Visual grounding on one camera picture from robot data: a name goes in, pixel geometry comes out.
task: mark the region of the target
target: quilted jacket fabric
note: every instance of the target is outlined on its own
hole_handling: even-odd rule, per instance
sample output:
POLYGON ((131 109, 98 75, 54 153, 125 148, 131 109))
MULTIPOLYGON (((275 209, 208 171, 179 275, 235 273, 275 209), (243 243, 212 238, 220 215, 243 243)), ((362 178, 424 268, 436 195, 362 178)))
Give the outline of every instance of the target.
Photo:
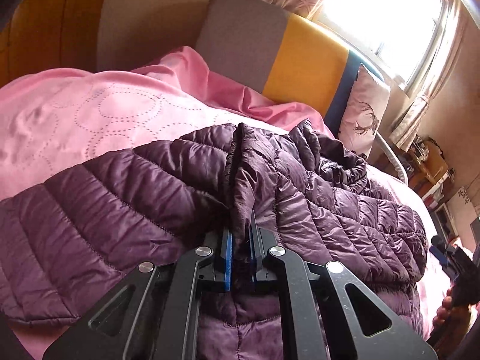
POLYGON ((141 261, 172 263, 229 226, 232 291, 202 298, 201 359, 281 359, 278 298, 246 291, 251 210, 304 260, 347 266, 421 333, 427 242, 365 161, 308 121, 289 135, 241 124, 108 152, 0 202, 0 307, 72 324, 141 261))

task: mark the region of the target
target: pink bedsheet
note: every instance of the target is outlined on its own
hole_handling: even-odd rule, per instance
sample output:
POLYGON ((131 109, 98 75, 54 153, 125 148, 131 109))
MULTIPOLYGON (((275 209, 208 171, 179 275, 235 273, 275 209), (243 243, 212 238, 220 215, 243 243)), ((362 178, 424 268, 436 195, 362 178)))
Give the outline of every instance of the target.
MULTIPOLYGON (((285 133, 306 117, 332 137, 311 107, 274 104, 210 72, 189 47, 133 72, 61 68, 24 76, 0 88, 0 199, 107 151, 172 140, 222 123, 285 133)), ((419 213, 430 239, 435 229, 422 200, 391 176, 372 167, 369 173, 419 213)), ((438 262, 429 256, 427 265, 418 284, 426 335, 449 287, 438 262)), ((40 359, 60 330, 15 332, 40 359)))

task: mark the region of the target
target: headboard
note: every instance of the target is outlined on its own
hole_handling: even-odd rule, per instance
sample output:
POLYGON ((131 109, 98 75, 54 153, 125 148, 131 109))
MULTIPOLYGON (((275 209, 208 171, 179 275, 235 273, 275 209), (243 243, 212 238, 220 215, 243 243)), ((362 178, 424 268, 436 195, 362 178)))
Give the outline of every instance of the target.
POLYGON ((195 49, 210 70, 271 100, 312 106, 335 136, 360 64, 383 80, 332 31, 261 0, 210 0, 195 49))

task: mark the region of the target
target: metal rivet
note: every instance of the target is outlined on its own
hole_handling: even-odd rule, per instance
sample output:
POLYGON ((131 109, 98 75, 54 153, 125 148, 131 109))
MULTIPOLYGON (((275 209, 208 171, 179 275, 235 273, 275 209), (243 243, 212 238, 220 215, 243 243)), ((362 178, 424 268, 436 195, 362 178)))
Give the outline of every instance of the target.
POLYGON ((343 272, 344 266, 338 261, 327 262, 327 269, 333 274, 340 274, 343 272))
POLYGON ((198 256, 202 256, 202 257, 208 256, 211 252, 212 250, 208 246, 198 247, 197 250, 195 251, 195 253, 198 256))
POLYGON ((283 256, 285 254, 285 249, 281 246, 272 246, 269 250, 270 254, 273 256, 283 256))
POLYGON ((143 274, 147 274, 153 271, 153 264, 150 261, 145 261, 138 266, 138 270, 143 274))

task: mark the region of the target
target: pillowcase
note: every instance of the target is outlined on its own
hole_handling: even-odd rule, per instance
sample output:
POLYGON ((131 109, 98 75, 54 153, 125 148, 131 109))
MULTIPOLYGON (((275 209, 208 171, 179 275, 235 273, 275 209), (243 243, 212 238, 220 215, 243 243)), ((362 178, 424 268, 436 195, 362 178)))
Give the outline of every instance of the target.
POLYGON ((361 64, 338 132, 347 149, 368 157, 389 96, 390 87, 361 64))

